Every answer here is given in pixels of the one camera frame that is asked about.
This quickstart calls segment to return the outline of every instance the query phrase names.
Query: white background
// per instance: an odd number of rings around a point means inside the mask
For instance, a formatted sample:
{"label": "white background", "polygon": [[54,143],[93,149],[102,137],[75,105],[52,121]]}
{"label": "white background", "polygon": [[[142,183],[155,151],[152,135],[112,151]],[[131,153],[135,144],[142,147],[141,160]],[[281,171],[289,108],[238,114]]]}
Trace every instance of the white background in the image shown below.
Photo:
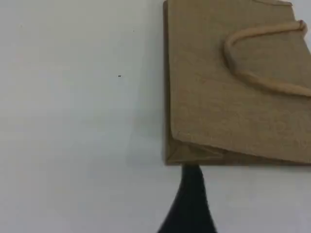
{"label": "white background", "polygon": [[[158,230],[180,181],[162,162],[162,2],[0,1],[0,232]],[[311,169],[203,172],[219,233],[310,232]]]}

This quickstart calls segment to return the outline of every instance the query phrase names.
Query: brown paper bag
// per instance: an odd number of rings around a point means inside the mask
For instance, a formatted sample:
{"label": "brown paper bag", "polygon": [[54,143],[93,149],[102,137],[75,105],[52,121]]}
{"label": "brown paper bag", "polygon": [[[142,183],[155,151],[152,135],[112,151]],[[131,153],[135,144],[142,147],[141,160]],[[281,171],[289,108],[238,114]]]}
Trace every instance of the brown paper bag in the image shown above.
{"label": "brown paper bag", "polygon": [[168,0],[164,9],[166,162],[309,164],[311,56],[292,5]]}

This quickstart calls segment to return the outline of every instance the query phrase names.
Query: black object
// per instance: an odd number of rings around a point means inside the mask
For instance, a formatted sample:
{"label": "black object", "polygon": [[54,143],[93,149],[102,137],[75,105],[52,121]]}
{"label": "black object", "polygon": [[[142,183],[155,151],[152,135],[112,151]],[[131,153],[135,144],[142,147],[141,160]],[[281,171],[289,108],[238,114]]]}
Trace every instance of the black object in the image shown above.
{"label": "black object", "polygon": [[158,233],[216,233],[199,166],[183,166],[178,193]]}

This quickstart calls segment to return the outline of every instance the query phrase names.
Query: bag handle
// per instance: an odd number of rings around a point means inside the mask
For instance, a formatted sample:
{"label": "bag handle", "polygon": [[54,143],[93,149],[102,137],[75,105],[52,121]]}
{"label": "bag handle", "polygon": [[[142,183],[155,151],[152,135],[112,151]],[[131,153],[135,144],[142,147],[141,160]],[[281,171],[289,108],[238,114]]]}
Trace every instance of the bag handle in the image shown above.
{"label": "bag handle", "polygon": [[275,33],[284,33],[291,31],[302,31],[305,35],[307,32],[307,25],[304,21],[293,21],[282,24],[275,24],[269,26],[258,26],[254,28],[247,28],[231,34],[224,43],[224,56],[231,73],[237,77],[242,78],[244,81],[263,87],[270,91],[279,92],[287,95],[297,95],[311,97],[311,89],[302,87],[295,84],[283,83],[270,78],[258,76],[250,71],[241,69],[233,56],[232,47],[234,44],[248,37],[255,37],[260,35],[268,35]]}

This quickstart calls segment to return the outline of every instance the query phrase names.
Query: rope handle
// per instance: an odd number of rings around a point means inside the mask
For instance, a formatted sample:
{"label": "rope handle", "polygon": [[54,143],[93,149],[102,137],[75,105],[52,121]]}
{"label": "rope handle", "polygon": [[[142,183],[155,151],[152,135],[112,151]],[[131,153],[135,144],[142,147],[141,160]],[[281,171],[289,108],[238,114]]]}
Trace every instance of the rope handle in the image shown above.
{"label": "rope handle", "polygon": [[302,20],[299,20],[282,24],[247,28],[231,34],[224,43],[224,56],[231,73],[239,78],[242,78],[248,83],[255,84],[270,91],[288,95],[311,97],[311,89],[309,88],[290,83],[278,82],[276,80],[261,77],[250,71],[239,68],[233,56],[232,47],[237,41],[241,39],[291,31],[302,31],[305,35],[308,29],[306,23]]}

